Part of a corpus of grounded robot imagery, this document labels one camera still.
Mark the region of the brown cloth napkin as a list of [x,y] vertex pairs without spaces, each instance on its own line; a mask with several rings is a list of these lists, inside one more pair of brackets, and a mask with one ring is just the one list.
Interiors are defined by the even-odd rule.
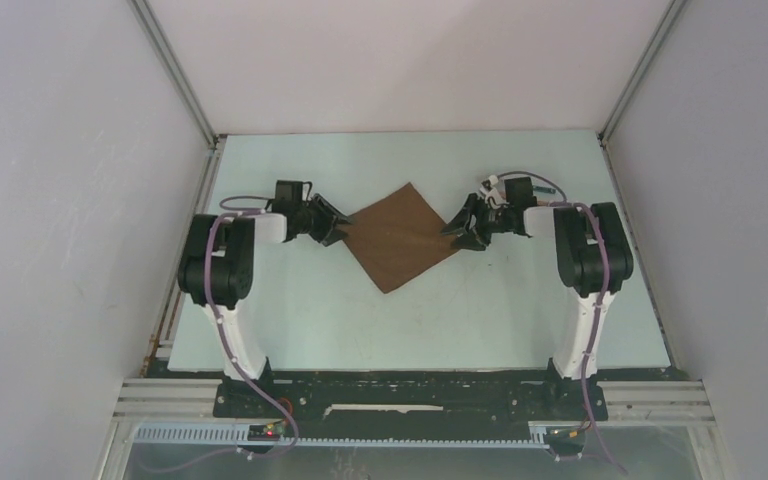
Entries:
[[343,243],[373,284],[389,294],[458,252],[445,222],[411,183],[357,211]]

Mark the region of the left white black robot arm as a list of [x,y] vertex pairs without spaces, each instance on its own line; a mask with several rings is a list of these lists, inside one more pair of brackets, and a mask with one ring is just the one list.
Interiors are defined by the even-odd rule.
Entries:
[[307,235],[322,246],[348,237],[352,218],[337,209],[310,181],[278,180],[272,197],[235,195],[220,202],[219,214],[192,217],[177,268],[179,289],[201,307],[223,351],[223,372],[246,381],[237,402],[252,416],[276,403],[275,388],[259,379],[269,360],[252,332],[246,300],[255,279],[256,247]]

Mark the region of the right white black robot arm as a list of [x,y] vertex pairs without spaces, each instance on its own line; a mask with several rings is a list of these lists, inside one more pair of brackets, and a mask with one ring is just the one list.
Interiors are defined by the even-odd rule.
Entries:
[[545,411],[566,418],[582,403],[571,381],[597,371],[596,353],[607,312],[634,272],[618,207],[571,201],[549,179],[527,171],[490,175],[466,197],[441,230],[455,249],[484,251],[497,234],[553,240],[560,281],[572,300],[561,344],[551,357],[556,377],[541,392]]

